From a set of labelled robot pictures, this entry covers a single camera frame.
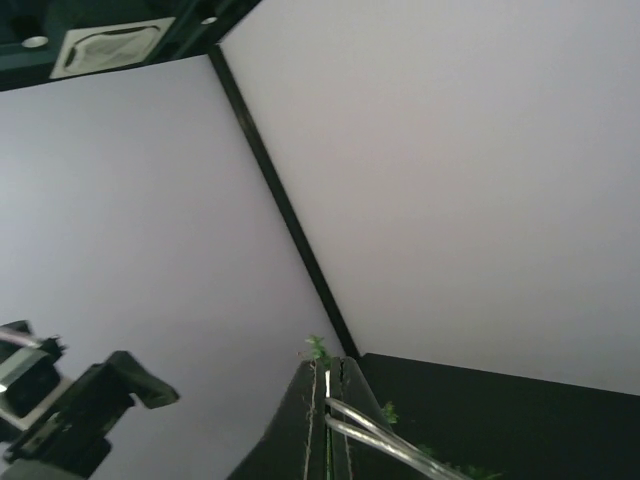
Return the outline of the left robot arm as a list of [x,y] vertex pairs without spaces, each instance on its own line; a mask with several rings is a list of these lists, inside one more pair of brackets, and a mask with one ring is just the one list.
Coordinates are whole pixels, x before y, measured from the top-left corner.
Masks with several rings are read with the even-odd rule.
[[180,398],[128,351],[71,379],[56,366],[65,350],[57,336],[37,337],[26,320],[1,327],[4,479],[88,479],[110,454],[107,435],[129,409]]

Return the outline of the small green christmas tree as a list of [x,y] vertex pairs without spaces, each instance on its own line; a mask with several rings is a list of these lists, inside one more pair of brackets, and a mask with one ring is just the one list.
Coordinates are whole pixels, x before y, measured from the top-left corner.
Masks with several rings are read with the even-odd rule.
[[[330,367],[330,361],[334,359],[334,356],[330,353],[324,344],[324,338],[317,335],[309,335],[305,342],[309,345],[309,349],[303,353],[299,353],[305,360],[316,360],[322,363],[325,367]],[[392,429],[398,433],[399,426],[407,426],[408,423],[404,421],[404,418],[397,413],[394,403],[389,400],[380,407],[380,412],[384,419],[389,423]],[[424,442],[415,443],[415,446],[421,451],[424,456],[434,458],[438,461],[443,461],[447,467],[452,467],[455,471],[470,479],[503,479],[504,473],[493,471],[486,467],[475,465],[454,465],[440,455],[433,447],[425,444]]]

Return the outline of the left black frame post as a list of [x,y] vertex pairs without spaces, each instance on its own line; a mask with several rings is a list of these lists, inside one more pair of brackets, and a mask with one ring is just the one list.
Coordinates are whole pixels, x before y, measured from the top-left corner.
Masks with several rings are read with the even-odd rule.
[[219,45],[212,47],[208,52],[208,57],[339,343],[348,356],[359,360],[361,353],[316,259],[221,47]]

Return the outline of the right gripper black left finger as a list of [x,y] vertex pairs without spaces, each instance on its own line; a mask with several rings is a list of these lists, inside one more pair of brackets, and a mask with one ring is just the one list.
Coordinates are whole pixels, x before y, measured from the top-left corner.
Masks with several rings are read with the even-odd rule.
[[232,480],[314,480],[327,475],[325,368],[303,361],[264,434]]

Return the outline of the ceiling air vent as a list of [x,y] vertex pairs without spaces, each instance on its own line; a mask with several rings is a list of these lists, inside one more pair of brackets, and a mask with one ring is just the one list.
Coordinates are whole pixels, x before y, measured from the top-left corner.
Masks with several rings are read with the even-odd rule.
[[93,74],[143,62],[175,17],[68,30],[50,79]]

